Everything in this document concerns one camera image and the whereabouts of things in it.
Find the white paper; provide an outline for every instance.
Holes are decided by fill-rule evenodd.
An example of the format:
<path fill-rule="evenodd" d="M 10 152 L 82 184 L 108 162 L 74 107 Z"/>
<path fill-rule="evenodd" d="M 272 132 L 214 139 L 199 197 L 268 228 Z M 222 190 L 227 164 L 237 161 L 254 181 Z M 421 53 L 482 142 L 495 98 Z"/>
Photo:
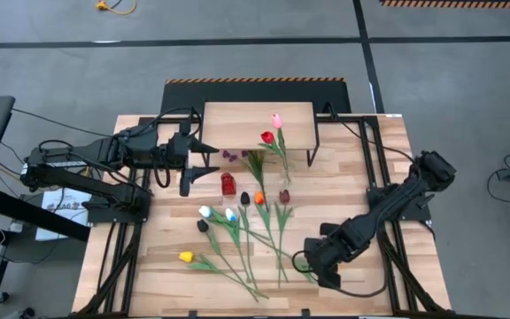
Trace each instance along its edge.
<path fill-rule="evenodd" d="M 81 205 L 81 203 L 89 201 L 91 197 L 91 194 L 85 192 L 64 189 L 64 199 L 62 199 L 61 189 L 56 191 L 45 191 L 42 197 L 41 207 L 52 214 L 52 212 L 57 209 L 57 205 L 62 199 L 62 203 L 60 203 L 60 208 L 56 211 L 56 214 L 74 222 L 78 222 L 80 225 L 86 226 L 88 223 L 88 211 Z M 42 228 L 36 230 L 35 240 L 46 241 L 60 238 L 66 238 L 66 236 L 59 235 L 55 232 Z"/>

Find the warning stripe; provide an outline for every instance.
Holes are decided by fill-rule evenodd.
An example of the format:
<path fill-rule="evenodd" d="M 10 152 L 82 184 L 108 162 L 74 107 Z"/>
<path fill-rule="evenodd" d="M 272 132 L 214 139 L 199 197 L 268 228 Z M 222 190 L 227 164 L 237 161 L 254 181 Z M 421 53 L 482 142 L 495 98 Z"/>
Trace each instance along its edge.
<path fill-rule="evenodd" d="M 267 77 L 267 78 L 199 78 L 170 79 L 166 84 L 176 83 L 223 83 L 223 82 L 345 82 L 343 77 Z"/>
<path fill-rule="evenodd" d="M 382 0 L 382 6 L 388 7 L 416 7 L 416 8 L 472 8 L 472 9 L 510 9 L 510 1 L 410 1 L 410 0 Z"/>

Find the concrete floor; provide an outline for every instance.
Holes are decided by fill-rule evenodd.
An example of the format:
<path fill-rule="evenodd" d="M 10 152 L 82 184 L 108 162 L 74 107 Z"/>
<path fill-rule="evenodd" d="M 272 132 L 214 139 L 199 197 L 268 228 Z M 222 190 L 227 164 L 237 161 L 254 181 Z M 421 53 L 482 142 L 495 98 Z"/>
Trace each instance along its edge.
<path fill-rule="evenodd" d="M 134 14 L 119 17 L 84 0 L 0 0 L 0 43 L 359 34 L 352 2 L 343 0 L 138 3 Z M 362 3 L 370 36 L 510 35 L 510 10 Z M 430 205 L 453 308 L 510 317 L 510 204 L 485 190 L 510 152 L 510 43 L 372 48 L 386 112 L 404 114 L 415 152 L 438 150 L 459 172 Z M 0 95 L 15 96 L 20 109 L 104 133 L 120 113 L 157 113 L 168 78 L 257 76 L 343 76 L 353 111 L 374 111 L 359 44 L 0 50 Z M 16 113 L 4 141 L 24 156 L 53 137 L 93 140 Z M 20 168 L 5 149 L 0 160 Z M 510 183 L 494 190 L 510 198 Z M 37 260 L 48 249 L 25 234 L 7 255 Z M 25 306 L 39 315 L 68 313 L 83 254 L 84 245 L 66 240 L 44 263 L 10 265 L 3 288 L 13 299 L 0 306 L 0 317 Z"/>

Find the wooden table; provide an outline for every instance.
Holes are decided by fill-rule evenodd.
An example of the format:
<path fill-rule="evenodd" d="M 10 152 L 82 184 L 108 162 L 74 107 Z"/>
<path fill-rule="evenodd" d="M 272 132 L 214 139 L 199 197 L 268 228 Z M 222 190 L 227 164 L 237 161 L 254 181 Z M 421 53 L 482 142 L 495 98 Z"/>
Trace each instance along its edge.
<path fill-rule="evenodd" d="M 140 115 L 121 115 L 116 131 L 136 125 L 139 118 Z M 384 145 L 410 154 L 403 118 L 379 115 L 379 124 Z M 352 124 L 351 127 L 358 131 L 357 125 Z M 176 129 L 177 125 L 163 124 L 159 142 L 164 143 Z M 289 152 L 293 168 L 290 196 L 295 209 L 284 232 L 283 250 L 288 253 L 300 250 L 305 237 L 318 237 L 321 222 L 339 223 L 368 210 L 365 197 L 368 181 L 360 140 L 340 124 L 320 124 L 319 130 L 321 147 L 312 167 L 306 165 L 304 151 Z M 373 145 L 371 152 L 377 179 L 382 180 Z M 385 152 L 385 155 L 391 180 L 394 183 L 401 182 L 407 176 L 409 162 L 395 152 Z M 200 156 L 194 156 L 190 162 L 197 166 L 203 163 Z M 302 308 L 310 308 L 312 315 L 390 314 L 387 292 L 370 299 L 356 299 L 319 288 L 316 284 L 306 282 L 286 259 L 283 264 L 290 282 L 282 283 L 281 289 L 277 288 L 275 254 L 253 240 L 253 272 L 259 289 L 270 297 L 269 300 L 259 299 L 257 303 L 242 286 L 224 276 L 189 270 L 186 263 L 178 260 L 178 254 L 182 251 L 203 253 L 218 266 L 225 268 L 213 254 L 206 236 L 197 230 L 196 221 L 200 218 L 198 208 L 202 205 L 214 206 L 223 212 L 225 207 L 237 206 L 242 191 L 252 195 L 259 190 L 256 181 L 238 161 L 229 163 L 219 154 L 213 154 L 211 165 L 220 166 L 220 172 L 198 179 L 192 185 L 188 198 L 179 196 L 179 176 L 176 172 L 171 173 L 175 182 L 166 189 L 151 183 L 155 197 L 150 218 L 143 225 L 130 315 L 187 315 L 191 309 L 198 310 L 199 315 L 300 315 Z M 268 200 L 271 202 L 278 200 L 279 186 L 274 181 L 280 178 L 279 169 L 278 164 L 265 167 Z M 220 174 L 223 172 L 231 173 L 236 179 L 236 198 L 224 199 L 221 196 Z M 251 227 L 264 234 L 265 228 L 255 207 L 249 208 L 248 215 Z M 418 222 L 401 222 L 401 225 L 411 270 L 437 303 L 449 307 L 431 234 Z M 74 311 L 83 307 L 96 292 L 97 275 L 109 228 L 109 224 L 100 224 L 91 231 L 73 302 Z M 278 237 L 274 215 L 272 228 L 274 237 Z M 222 228 L 215 229 L 222 251 L 240 276 L 244 276 L 241 260 L 228 233 Z M 112 258 L 115 238 L 114 234 L 109 260 Z M 401 307 L 406 307 L 402 280 L 396 269 L 395 273 Z M 342 264 L 340 274 L 343 279 L 342 288 L 348 291 L 364 293 L 378 289 L 383 282 L 383 265 L 375 240 L 355 261 Z M 118 283 L 124 282 L 122 275 Z M 114 310 L 120 307 L 122 286 L 118 284 Z"/>

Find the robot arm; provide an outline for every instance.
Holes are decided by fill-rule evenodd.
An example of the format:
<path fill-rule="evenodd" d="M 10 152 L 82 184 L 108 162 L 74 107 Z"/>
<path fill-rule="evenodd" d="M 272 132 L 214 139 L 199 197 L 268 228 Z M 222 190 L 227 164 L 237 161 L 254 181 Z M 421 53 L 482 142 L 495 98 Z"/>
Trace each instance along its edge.
<path fill-rule="evenodd" d="M 45 142 L 39 144 L 26 159 L 20 180 L 31 191 L 41 187 L 60 185 L 107 198 L 110 203 L 114 203 L 127 202 L 128 198 L 134 197 L 136 191 L 145 190 L 138 190 L 139 187 L 130 181 L 127 181 L 130 184 L 110 185 L 77 175 L 66 169 L 89 166 L 114 174 L 122 167 L 165 169 L 167 173 L 168 170 L 178 169 L 182 172 L 181 196 L 188 196 L 191 183 L 219 169 L 218 167 L 187 167 L 189 152 L 219 151 L 202 144 L 189 132 L 190 121 L 184 121 L 179 131 L 174 133 L 166 144 L 160 145 L 157 145 L 157 131 L 151 125 L 127 128 L 119 134 L 81 147 L 50 140 L 48 142 L 62 143 L 66 147 L 46 149 L 43 147 Z M 159 183 L 159 185 L 166 187 L 169 183 L 168 180 L 166 184 Z"/>
<path fill-rule="evenodd" d="M 437 152 L 422 152 L 410 166 L 405 181 L 388 187 L 369 213 L 348 218 L 341 225 L 323 223 L 320 234 L 325 237 L 306 238 L 304 244 L 305 258 L 318 277 L 318 284 L 339 288 L 341 278 L 337 274 L 337 264 L 352 261 L 363 253 L 379 225 L 398 217 L 414 199 L 427 191 L 445 190 L 455 172 Z"/>

